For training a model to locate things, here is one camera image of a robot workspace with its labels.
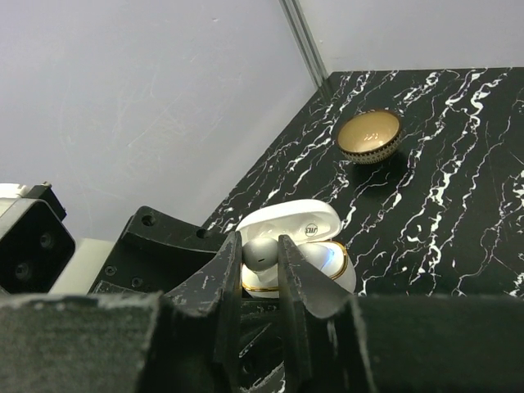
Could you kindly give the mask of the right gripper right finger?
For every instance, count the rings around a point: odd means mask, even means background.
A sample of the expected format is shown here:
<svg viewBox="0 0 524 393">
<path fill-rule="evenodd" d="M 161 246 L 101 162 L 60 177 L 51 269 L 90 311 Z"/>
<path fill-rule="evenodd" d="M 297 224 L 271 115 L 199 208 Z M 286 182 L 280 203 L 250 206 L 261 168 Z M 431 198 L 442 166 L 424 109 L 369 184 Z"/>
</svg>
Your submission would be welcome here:
<svg viewBox="0 0 524 393">
<path fill-rule="evenodd" d="M 510 296 L 356 296 L 278 239 L 289 392 L 520 392 L 523 303 Z"/>
</svg>

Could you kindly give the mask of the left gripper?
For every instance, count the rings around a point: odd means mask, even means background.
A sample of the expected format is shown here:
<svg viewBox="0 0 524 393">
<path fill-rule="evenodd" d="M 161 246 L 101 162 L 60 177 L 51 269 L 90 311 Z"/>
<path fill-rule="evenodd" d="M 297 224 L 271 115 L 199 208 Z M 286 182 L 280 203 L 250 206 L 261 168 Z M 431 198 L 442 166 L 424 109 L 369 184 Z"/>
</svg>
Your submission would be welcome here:
<svg viewBox="0 0 524 393">
<path fill-rule="evenodd" d="M 167 292 L 207 264 L 226 236 L 141 206 L 124 226 L 92 294 Z"/>
</svg>

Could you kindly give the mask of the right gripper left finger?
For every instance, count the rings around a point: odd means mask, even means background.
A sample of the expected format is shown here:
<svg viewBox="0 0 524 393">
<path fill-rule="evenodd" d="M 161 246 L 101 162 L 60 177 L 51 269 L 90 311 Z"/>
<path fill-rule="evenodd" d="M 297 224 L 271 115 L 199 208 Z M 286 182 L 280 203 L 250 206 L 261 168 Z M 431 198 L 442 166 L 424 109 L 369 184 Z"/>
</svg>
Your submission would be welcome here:
<svg viewBox="0 0 524 393">
<path fill-rule="evenodd" d="M 242 238 L 168 293 L 5 295 L 4 392 L 236 392 Z"/>
</svg>

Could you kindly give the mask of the white earbud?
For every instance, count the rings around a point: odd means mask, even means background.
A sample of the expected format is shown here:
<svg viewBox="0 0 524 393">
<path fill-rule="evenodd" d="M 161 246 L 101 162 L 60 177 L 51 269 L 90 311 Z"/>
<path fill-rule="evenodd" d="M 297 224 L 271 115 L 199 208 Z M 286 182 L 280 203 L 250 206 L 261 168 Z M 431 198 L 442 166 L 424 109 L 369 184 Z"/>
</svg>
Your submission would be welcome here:
<svg viewBox="0 0 524 393">
<path fill-rule="evenodd" d="M 255 273 L 262 273 L 278 263 L 278 242 L 270 237 L 258 237 L 242 248 L 244 265 Z"/>
</svg>

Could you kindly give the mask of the white earbud charging case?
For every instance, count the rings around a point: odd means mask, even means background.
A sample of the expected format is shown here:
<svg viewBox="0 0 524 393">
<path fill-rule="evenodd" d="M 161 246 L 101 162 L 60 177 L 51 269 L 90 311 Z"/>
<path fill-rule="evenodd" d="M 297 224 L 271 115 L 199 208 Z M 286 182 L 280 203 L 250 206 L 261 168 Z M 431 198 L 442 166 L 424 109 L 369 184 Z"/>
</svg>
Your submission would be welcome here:
<svg viewBox="0 0 524 393">
<path fill-rule="evenodd" d="M 355 290 L 354 265 L 346 247 L 334 240 L 341 231 L 341 219 L 324 201 L 301 199 L 266 206 L 242 219 L 236 231 L 242 236 L 242 247 L 258 237 L 278 241 L 288 235 L 308 263 L 346 291 Z M 242 286 L 250 296 L 278 298 L 278 264 L 255 273 L 243 263 Z"/>
</svg>

